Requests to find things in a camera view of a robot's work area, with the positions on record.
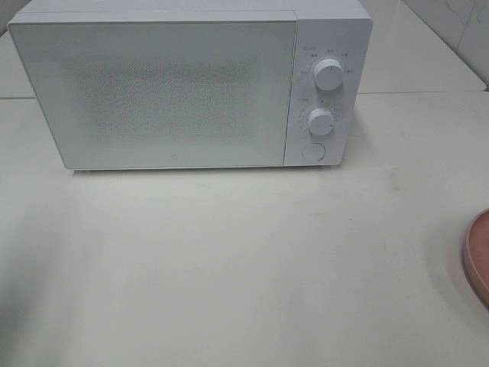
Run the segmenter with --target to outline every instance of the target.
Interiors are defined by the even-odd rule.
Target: grout line
[[[489,91],[488,89],[484,90],[418,90],[415,92],[362,92],[362,93],[357,93],[358,96],[368,96],[371,94],[434,94],[434,93],[440,93],[440,94],[453,94],[453,93],[484,93]]]
[[[477,0],[474,0],[474,2],[472,3],[471,13],[468,15],[467,23],[465,23],[464,30],[462,31],[462,33],[460,35],[460,39],[458,40],[458,43],[457,43],[457,47],[455,48],[455,52],[457,54],[458,54],[458,48],[460,47],[461,39],[464,37],[465,30],[467,29],[468,24],[471,22],[472,14],[474,13],[476,3],[477,3]]]

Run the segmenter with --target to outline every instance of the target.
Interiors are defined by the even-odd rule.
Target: white microwave
[[[74,170],[339,164],[356,0],[33,0],[9,24]]]

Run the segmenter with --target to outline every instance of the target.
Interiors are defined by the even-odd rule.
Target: microwave door
[[[11,32],[68,168],[281,166],[296,22],[250,19]]]

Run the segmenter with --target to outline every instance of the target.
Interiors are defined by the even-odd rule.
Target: white tiled wall
[[[489,83],[489,0],[404,2]]]

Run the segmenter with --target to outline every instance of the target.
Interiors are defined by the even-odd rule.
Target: white countertop
[[[0,365],[487,366],[489,94],[355,111],[341,167],[73,173],[0,101]]]
[[[374,19],[360,93],[481,91],[485,84],[404,3],[361,0]],[[10,34],[0,37],[0,98],[34,97]]]

